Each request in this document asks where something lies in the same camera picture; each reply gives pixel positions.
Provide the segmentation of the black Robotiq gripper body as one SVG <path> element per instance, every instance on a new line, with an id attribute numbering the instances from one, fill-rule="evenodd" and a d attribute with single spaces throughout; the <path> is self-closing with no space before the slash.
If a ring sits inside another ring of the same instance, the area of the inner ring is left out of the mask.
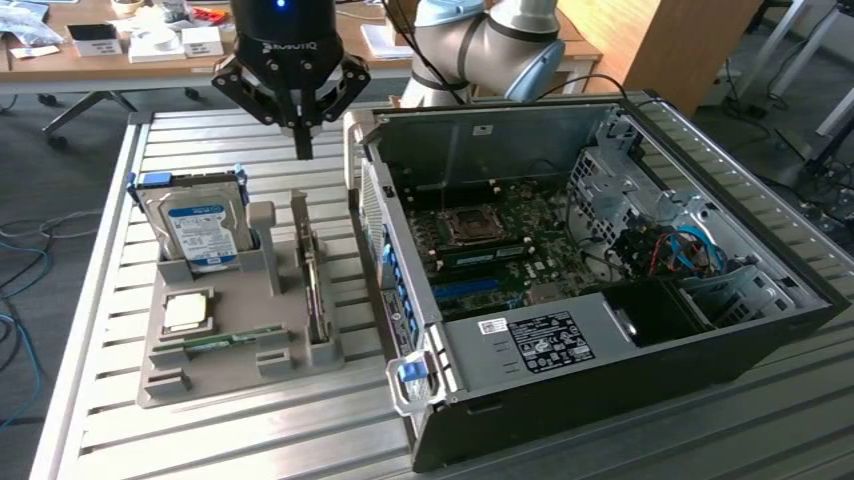
<path id="1" fill-rule="evenodd" d="M 276 122 L 307 137 L 322 122 L 316 91 L 343 58 L 335 3 L 238 0 L 231 12 L 238 62 L 272 95 Z"/>

